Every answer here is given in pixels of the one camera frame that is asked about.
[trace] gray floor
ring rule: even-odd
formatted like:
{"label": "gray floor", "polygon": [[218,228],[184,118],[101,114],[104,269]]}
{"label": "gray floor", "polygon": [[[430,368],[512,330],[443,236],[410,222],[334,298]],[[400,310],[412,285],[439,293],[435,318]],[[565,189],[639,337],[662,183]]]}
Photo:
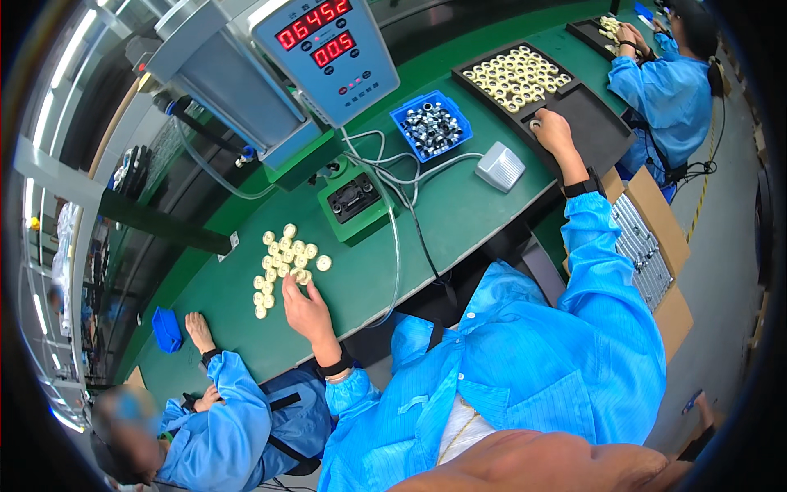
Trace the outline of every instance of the gray floor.
{"label": "gray floor", "polygon": [[[733,93],[726,100],[726,127],[710,176],[700,219],[689,244],[692,254],[678,277],[694,326],[667,368],[667,392],[645,445],[663,453],[677,453],[697,424],[698,412],[681,416],[686,401],[699,388],[714,409],[727,414],[735,403],[744,369],[748,337],[759,310],[754,249],[754,201],[757,190],[756,148],[752,114],[740,84],[732,76]],[[722,123],[716,102],[716,139]],[[689,159],[706,161],[710,139]],[[686,184],[672,210],[688,231],[704,179]],[[367,368],[380,389],[390,380],[390,357]],[[316,487],[319,471],[308,477],[282,477],[287,486]]]}

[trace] control panel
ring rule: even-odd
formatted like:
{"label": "control panel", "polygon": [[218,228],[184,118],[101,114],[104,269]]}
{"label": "control panel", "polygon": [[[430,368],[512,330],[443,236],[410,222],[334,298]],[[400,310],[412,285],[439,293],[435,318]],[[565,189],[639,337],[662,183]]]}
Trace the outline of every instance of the control panel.
{"label": "control panel", "polygon": [[270,0],[249,16],[254,42],[340,128],[399,87],[366,0]]}

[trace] gold necklace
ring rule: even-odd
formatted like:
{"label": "gold necklace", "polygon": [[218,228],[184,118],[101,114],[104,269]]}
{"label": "gold necklace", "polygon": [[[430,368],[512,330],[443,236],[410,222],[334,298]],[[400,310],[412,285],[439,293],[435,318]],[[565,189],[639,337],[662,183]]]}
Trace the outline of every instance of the gold necklace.
{"label": "gold necklace", "polygon": [[[462,405],[462,406],[466,406],[466,407],[468,407],[469,409],[473,409],[473,407],[472,407],[471,405],[467,405],[467,404],[464,402],[464,398],[462,398],[462,397],[460,397],[459,403],[460,403],[460,405]],[[475,420],[475,417],[477,417],[477,416],[479,416],[479,415],[481,415],[481,414],[480,414],[480,413],[478,413],[478,412],[477,412],[475,409],[473,409],[473,417],[471,417],[471,418],[470,418],[470,420],[468,420],[468,421],[467,421],[467,423],[464,425],[464,427],[462,427],[462,428],[459,430],[459,432],[457,432],[457,433],[456,433],[456,435],[455,435],[455,436],[453,436],[453,439],[451,439],[451,442],[449,442],[449,443],[448,443],[448,445],[445,447],[445,451],[443,451],[443,452],[442,452],[442,454],[441,454],[441,455],[440,455],[440,457],[438,458],[438,463],[437,463],[435,466],[439,466],[439,465],[440,465],[440,463],[442,463],[442,460],[443,460],[443,458],[445,457],[445,454],[446,454],[446,453],[448,453],[448,450],[449,450],[449,449],[451,449],[451,446],[453,446],[453,443],[454,443],[454,442],[456,442],[456,440],[459,438],[459,436],[461,436],[461,435],[462,435],[462,433],[463,433],[465,430],[467,430],[467,427],[469,427],[469,426],[470,426],[470,424],[472,423],[472,421],[473,421],[473,420]]]}

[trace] small blue bin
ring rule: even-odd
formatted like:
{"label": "small blue bin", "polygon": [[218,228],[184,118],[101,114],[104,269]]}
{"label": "small blue bin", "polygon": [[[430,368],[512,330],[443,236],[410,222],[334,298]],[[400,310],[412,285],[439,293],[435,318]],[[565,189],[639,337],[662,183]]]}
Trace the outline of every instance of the small blue bin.
{"label": "small blue bin", "polygon": [[[462,135],[460,135],[459,142],[448,147],[443,152],[439,154],[430,155],[427,158],[421,157],[421,153],[416,150],[415,140],[406,137],[404,128],[402,128],[401,125],[399,124],[407,119],[408,109],[412,109],[414,111],[416,109],[421,109],[421,107],[423,107],[423,103],[425,102],[429,102],[431,105],[434,105],[435,102],[440,102],[440,105],[446,108],[449,111],[449,113],[451,113],[451,117],[456,118],[456,123],[459,124],[460,128],[462,128],[462,131],[464,132]],[[405,104],[401,105],[399,109],[395,109],[394,111],[391,111],[390,115],[391,118],[393,118],[393,122],[396,124],[396,128],[399,128],[399,131],[401,132],[401,136],[405,137],[405,140],[407,141],[408,144],[410,144],[410,147],[412,148],[412,152],[421,162],[429,161],[434,157],[437,157],[439,155],[448,152],[454,147],[460,145],[462,142],[466,142],[467,140],[473,138],[473,131],[470,129],[470,122],[467,121],[467,118],[465,118],[464,115],[459,111],[459,106],[457,106],[456,103],[451,98],[447,98],[446,96],[444,96],[443,93],[440,91],[432,91],[427,95],[418,96],[415,99],[407,101]]]}
{"label": "small blue bin", "polygon": [[171,309],[156,307],[156,312],[153,313],[153,333],[156,335],[158,348],[166,353],[177,352],[183,344],[178,318]]}

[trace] red led digits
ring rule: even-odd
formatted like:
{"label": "red led digits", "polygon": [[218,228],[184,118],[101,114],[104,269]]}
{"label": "red led digits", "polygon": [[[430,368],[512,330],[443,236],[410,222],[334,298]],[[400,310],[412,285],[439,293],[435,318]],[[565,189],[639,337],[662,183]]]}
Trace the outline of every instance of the red led digits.
{"label": "red led digits", "polygon": [[312,58],[314,58],[317,66],[322,68],[353,47],[355,47],[355,39],[353,39],[349,31],[344,31],[325,46],[315,50],[312,53]]}
{"label": "red led digits", "polygon": [[327,0],[327,2],[323,2],[314,9],[309,10],[297,18],[295,22],[279,31],[276,39],[279,40],[279,43],[285,50],[289,51],[301,40],[311,36],[325,24],[330,23],[336,17],[352,9],[353,6],[350,5],[348,0]]}

